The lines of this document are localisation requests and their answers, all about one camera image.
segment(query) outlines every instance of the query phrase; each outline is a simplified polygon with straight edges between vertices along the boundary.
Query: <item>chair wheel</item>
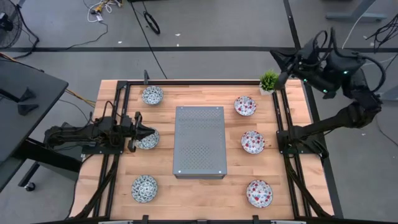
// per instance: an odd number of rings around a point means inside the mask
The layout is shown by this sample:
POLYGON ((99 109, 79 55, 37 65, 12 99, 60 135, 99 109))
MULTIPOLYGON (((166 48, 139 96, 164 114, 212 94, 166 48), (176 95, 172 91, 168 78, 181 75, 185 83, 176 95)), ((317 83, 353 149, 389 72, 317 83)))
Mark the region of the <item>chair wheel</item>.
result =
POLYGON ((25 186, 25 190, 28 192, 34 191, 36 189, 36 185, 32 182, 28 182, 25 186))

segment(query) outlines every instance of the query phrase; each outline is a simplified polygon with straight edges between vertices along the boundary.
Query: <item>bowl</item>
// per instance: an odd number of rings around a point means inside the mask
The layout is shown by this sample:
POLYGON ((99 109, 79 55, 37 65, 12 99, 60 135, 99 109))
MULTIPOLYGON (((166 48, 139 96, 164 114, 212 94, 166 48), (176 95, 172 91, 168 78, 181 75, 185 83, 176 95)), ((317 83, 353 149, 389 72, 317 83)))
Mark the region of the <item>bowl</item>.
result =
POLYGON ((248 96, 241 96, 235 100, 234 107, 236 112, 243 116, 250 116, 256 111, 256 102, 248 96))
POLYGON ((246 197, 256 208, 268 207, 272 202, 272 189, 263 180, 252 181, 246 189, 246 197))
POLYGON ((148 86, 142 92, 142 100, 148 105, 156 105, 163 99, 163 90, 157 86, 148 86))
POLYGON ((266 145, 266 140, 257 131, 246 131, 241 138, 243 149, 250 154, 259 154, 266 145))
POLYGON ((149 175, 139 176, 131 186, 131 195, 139 203, 147 203, 155 198, 157 182, 149 175))
POLYGON ((145 138, 141 139, 140 141, 136 140, 134 145, 140 149, 152 149, 154 148, 157 143, 159 143, 160 135, 159 132, 155 129, 154 134, 151 134, 149 136, 146 136, 145 138))

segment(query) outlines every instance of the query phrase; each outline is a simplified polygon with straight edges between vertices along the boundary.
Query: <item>wooden tabletop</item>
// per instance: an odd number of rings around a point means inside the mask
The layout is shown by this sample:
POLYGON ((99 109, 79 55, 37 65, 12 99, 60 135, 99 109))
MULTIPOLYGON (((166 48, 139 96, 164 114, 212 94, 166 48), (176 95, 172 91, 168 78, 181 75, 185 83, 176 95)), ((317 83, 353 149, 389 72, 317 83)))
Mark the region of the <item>wooden tabletop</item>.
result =
MULTIPOLYGON (((107 100, 113 101, 116 83, 117 80, 101 82, 95 117, 102 115, 107 100)), ((143 215, 149 215, 151 220, 249 220, 253 215, 265 220, 293 219, 285 165, 277 149, 277 121, 272 96, 261 96, 257 85, 160 87, 164 91, 164 99, 157 106, 142 102, 141 94, 146 86, 134 85, 130 90, 127 115, 134 117, 134 113, 140 111, 142 123, 159 131, 160 142, 152 150, 137 149, 131 153, 125 148, 119 161, 111 219, 140 220, 143 215), (252 116, 244 117, 234 110, 234 100, 242 95, 252 97, 257 104, 252 116), (183 180, 172 175, 176 106, 224 107, 228 175, 223 180, 183 180), (248 154, 241 146, 241 136, 249 130, 260 132, 266 139, 266 148, 260 154, 248 154), (159 189, 153 201, 138 203, 131 195, 131 185, 144 174, 153 176, 159 189), (272 187, 274 198, 267 208, 253 207, 246 198, 246 187, 255 179, 264 180, 272 187)), ((311 123, 300 80, 289 80, 286 92, 294 124, 311 123)), ((119 105, 122 105, 123 97, 120 100, 119 105)), ((285 114, 282 117, 287 129, 285 114)), ((333 214, 321 161, 314 154, 302 154, 300 158, 307 188, 323 209, 333 214)), ((102 155, 94 155, 83 164, 71 216, 81 211, 95 192, 102 159, 102 155)), ((100 215, 104 213, 107 193, 105 190, 100 215)), ((303 215, 297 188, 296 194, 300 214, 303 215)))

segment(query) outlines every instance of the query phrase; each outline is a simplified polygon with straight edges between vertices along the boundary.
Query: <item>black desk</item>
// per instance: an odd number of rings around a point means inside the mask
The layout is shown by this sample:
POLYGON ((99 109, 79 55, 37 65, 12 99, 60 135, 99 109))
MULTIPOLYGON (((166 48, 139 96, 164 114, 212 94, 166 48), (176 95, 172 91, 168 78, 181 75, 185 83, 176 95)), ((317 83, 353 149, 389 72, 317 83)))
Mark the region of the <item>black desk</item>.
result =
POLYGON ((0 191, 26 159, 78 172, 80 161, 48 150, 41 142, 29 138, 68 83, 19 63, 0 60, 0 82, 6 78, 15 78, 20 85, 29 87, 36 97, 24 103, 39 107, 22 116, 17 112, 17 103, 6 98, 0 100, 0 191))

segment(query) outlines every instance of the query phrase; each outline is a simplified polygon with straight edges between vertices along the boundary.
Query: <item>gray metal box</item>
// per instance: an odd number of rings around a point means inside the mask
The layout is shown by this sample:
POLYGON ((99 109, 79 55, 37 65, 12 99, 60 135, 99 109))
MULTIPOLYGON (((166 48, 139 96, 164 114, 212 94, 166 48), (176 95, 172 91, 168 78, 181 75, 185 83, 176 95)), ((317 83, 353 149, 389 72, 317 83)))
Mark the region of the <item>gray metal box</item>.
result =
POLYGON ((224 108, 178 106, 173 174, 179 179, 222 179, 226 171, 224 108))

